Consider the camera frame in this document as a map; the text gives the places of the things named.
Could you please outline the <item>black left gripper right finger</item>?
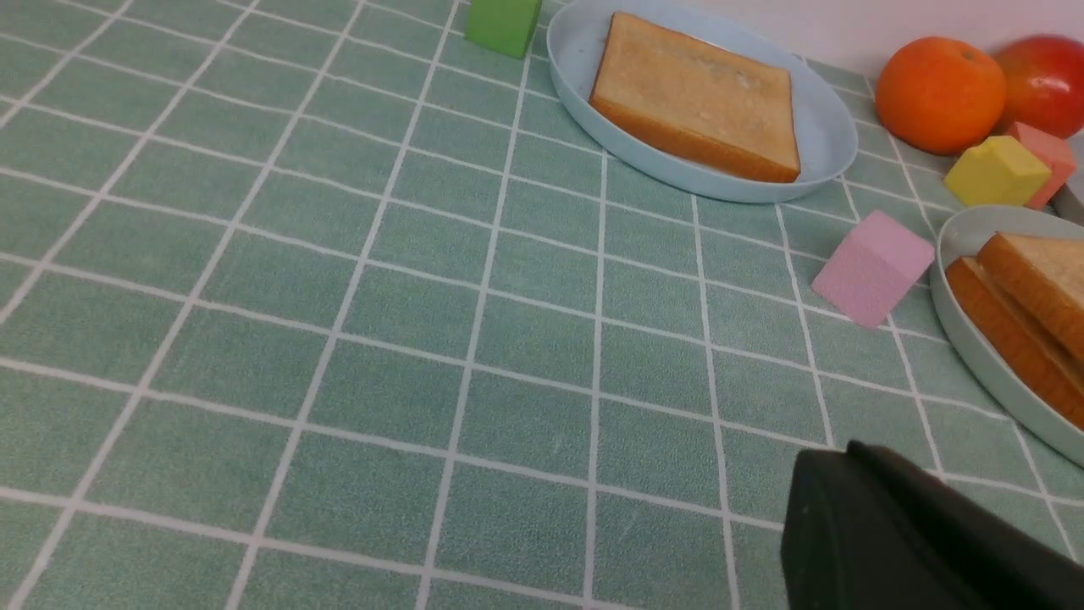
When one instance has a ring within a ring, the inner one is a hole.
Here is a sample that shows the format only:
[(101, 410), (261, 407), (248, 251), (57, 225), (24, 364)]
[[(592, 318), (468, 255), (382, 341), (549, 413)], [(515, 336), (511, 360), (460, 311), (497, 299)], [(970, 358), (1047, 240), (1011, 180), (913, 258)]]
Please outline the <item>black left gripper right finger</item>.
[(847, 454), (872, 472), (937, 575), (952, 575), (991, 609), (1080, 609), (1081, 564), (988, 511), (890, 447), (851, 441)]

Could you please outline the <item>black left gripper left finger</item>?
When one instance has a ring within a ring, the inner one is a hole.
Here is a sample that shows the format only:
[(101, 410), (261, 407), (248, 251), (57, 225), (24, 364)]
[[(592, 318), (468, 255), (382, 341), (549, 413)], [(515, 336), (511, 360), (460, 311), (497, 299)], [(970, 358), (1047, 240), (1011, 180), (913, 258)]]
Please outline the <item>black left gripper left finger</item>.
[(780, 564), (790, 609), (988, 609), (843, 452), (793, 460)]

